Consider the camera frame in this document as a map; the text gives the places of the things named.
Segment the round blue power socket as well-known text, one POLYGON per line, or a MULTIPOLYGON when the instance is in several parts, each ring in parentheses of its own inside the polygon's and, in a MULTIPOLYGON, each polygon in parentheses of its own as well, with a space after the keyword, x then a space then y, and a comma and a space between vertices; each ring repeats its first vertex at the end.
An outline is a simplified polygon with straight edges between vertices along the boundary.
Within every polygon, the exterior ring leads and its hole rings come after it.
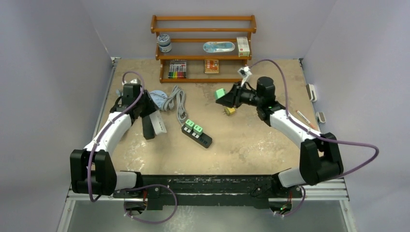
POLYGON ((151 91, 150 96, 159 108, 162 108, 162 106, 168 98, 167 94, 161 90, 151 91))

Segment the yellow plug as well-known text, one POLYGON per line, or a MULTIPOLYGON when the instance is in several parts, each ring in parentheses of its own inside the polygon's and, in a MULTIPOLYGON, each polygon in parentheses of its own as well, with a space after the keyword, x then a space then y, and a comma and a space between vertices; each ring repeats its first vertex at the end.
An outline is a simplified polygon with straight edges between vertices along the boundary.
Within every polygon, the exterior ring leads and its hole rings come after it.
POLYGON ((224 107, 223 112, 227 115, 227 116, 231 116, 236 112, 235 108, 229 108, 229 107, 224 107))

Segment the black power strip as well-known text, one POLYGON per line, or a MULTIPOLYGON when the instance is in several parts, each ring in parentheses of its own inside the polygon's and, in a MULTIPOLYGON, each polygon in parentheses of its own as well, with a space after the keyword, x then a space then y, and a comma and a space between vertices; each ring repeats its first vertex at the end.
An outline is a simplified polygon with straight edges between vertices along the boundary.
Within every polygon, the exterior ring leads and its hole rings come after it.
POLYGON ((199 133, 196 130, 196 127, 197 126, 194 126, 192 129, 190 129, 187 126, 182 126, 181 131, 183 134, 197 142, 199 145, 203 146, 204 148, 209 148, 213 143, 213 139, 203 132, 199 133))
POLYGON ((149 116, 145 116, 142 118, 142 130, 143 130, 143 137, 146 140, 154 139, 156 134, 155 130, 152 125, 152 121, 149 116))

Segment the green plug black strip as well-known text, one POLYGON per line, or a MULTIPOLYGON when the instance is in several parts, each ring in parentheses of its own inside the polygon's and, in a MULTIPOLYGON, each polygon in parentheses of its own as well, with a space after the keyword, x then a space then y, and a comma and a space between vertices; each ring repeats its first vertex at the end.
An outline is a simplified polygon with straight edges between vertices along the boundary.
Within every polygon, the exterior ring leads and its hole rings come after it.
POLYGON ((194 125, 194 127, 193 127, 193 132, 195 133, 195 134, 197 134, 197 135, 202 135, 202 133, 203 133, 203 128, 201 127, 201 126, 199 126, 199 125, 194 125))
POLYGON ((187 119, 185 121, 185 127, 188 128, 189 130, 192 130, 194 126, 195 126, 195 123, 191 121, 190 119, 187 119))

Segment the white power strip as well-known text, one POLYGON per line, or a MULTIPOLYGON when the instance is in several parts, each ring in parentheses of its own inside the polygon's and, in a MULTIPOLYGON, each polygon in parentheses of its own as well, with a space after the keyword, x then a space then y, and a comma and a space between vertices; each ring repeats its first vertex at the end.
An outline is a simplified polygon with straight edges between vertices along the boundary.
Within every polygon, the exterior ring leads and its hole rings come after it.
POLYGON ((151 120, 152 127, 154 129, 155 135, 167 133, 167 129, 165 127, 165 123, 161 116, 160 110, 157 110, 149 115, 151 120))

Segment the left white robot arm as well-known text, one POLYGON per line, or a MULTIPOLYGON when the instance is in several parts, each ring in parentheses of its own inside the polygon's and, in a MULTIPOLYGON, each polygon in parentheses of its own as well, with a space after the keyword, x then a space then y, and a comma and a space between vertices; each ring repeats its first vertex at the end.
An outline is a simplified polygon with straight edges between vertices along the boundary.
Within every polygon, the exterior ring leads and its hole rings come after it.
POLYGON ((111 160, 123 135, 135 120, 142 120, 146 140, 166 133, 160 110, 142 84, 127 83, 123 95, 110 109, 108 120, 95 138, 83 149, 75 149, 70 155, 71 187, 73 192, 109 196, 125 189, 133 198, 144 193, 141 174, 132 171, 116 171, 111 160))

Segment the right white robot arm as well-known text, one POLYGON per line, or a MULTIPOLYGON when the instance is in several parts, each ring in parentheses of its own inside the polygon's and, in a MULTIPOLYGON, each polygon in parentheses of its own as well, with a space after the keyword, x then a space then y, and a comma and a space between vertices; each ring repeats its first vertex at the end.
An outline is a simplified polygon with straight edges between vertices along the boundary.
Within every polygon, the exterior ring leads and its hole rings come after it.
POLYGON ((256 88, 237 82, 229 92, 216 91, 217 104, 228 108, 238 108, 242 104, 255 106, 261 121, 280 131, 300 149, 299 166, 276 174, 271 184, 272 192, 282 197, 293 186, 313 186, 341 175, 344 167, 336 137, 300 125, 300 121, 276 101, 275 90, 273 79, 263 76, 257 80, 256 88))

